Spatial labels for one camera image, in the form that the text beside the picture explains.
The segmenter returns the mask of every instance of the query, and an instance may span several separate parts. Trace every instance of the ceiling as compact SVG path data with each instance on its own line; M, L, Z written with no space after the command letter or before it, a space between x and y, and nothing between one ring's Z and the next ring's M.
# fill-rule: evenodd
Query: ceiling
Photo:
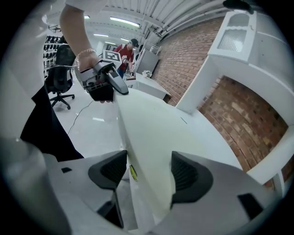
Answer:
M137 38L141 44L149 27L164 36L199 21L223 16L228 10L223 7L222 2L223 0L109 0L98 14L85 12L85 15L90 16L90 19L85 20L85 25L89 35L106 34L109 36L107 41L117 44L123 42L120 38ZM63 6L63 0L52 6L47 15L49 24L59 24ZM140 27L113 21L110 17L135 22L140 24Z

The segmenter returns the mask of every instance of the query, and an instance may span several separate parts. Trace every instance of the red shirt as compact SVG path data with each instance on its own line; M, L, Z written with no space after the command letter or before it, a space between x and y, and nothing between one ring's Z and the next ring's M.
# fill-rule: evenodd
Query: red shirt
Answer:
M128 45L125 44L124 48L122 49L123 45L119 45L114 52L118 52L120 54L120 58L122 58L123 61L123 56L126 56L126 58L128 61L130 61L131 63L134 60L134 53L133 50L128 50ZM122 63L121 66L119 67L122 71L125 71L127 68L127 65Z

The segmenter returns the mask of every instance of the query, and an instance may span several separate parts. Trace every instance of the bracelet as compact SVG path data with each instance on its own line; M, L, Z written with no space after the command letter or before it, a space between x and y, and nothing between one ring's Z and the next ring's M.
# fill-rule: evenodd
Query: bracelet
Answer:
M89 48L86 50L83 50L82 52L80 52L77 57L75 58L75 61L77 62L77 65L79 65L79 60L80 58L84 57L85 55L88 55L90 53L96 53L96 50L94 48Z

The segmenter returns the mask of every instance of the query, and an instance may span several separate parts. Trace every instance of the black office chair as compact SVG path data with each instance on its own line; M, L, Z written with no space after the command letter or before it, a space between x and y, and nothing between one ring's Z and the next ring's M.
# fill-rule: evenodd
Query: black office chair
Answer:
M62 45L57 49L56 54L56 64L57 65L73 65L75 60L75 55L73 51L70 49L69 45ZM70 68L67 67L54 67L51 68L48 72L48 77L45 81L48 93L52 92L53 94L57 93L57 96L50 99L50 101L54 101L52 103L52 107L58 102L66 104L68 109L70 109L70 105L64 100L66 97L72 97L74 99L74 95L61 95L61 93L67 92L73 85L73 76L71 74Z

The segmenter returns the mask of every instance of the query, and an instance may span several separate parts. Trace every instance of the cap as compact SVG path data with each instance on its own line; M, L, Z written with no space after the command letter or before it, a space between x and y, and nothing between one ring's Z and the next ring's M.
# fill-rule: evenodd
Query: cap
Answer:
M131 39L130 40L133 44L134 47L139 47L139 44L138 44L138 40L137 39Z

